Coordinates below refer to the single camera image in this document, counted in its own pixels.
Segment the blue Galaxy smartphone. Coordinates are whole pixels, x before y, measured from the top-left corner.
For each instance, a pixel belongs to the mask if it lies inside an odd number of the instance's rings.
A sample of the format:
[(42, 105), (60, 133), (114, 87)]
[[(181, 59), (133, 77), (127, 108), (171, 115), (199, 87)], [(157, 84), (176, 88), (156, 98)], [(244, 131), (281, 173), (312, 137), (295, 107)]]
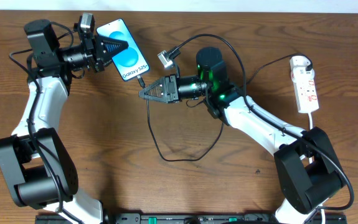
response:
[(112, 57), (112, 61), (123, 81), (127, 82), (150, 71), (147, 60), (123, 19), (117, 19), (98, 27), (97, 34), (128, 43), (125, 50)]

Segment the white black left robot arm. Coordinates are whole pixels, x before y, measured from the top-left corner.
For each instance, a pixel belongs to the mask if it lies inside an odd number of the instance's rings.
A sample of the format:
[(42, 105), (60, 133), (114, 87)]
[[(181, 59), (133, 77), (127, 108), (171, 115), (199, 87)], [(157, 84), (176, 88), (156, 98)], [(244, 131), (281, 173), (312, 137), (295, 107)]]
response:
[(114, 223), (103, 204), (80, 189), (58, 128), (75, 72), (103, 71), (128, 43), (94, 34), (88, 13), (67, 31), (78, 45), (62, 47), (54, 25), (38, 19), (24, 26), (31, 47), (22, 69), (30, 95), (17, 127), (0, 139), (0, 169), (18, 207), (54, 212), (70, 223)]

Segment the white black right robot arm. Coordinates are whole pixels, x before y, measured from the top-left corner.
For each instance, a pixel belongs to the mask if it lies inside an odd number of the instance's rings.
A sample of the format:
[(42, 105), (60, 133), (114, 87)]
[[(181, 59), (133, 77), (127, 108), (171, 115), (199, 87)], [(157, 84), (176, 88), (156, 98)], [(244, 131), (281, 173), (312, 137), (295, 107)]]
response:
[(232, 83), (218, 48), (205, 47), (196, 55), (197, 74), (162, 77), (143, 88), (147, 101), (177, 103), (203, 97), (209, 113), (223, 124), (250, 136), (275, 160), (284, 202), (274, 217), (279, 223), (307, 223), (323, 203), (349, 181), (327, 134), (318, 127), (307, 131), (292, 126), (258, 106)]

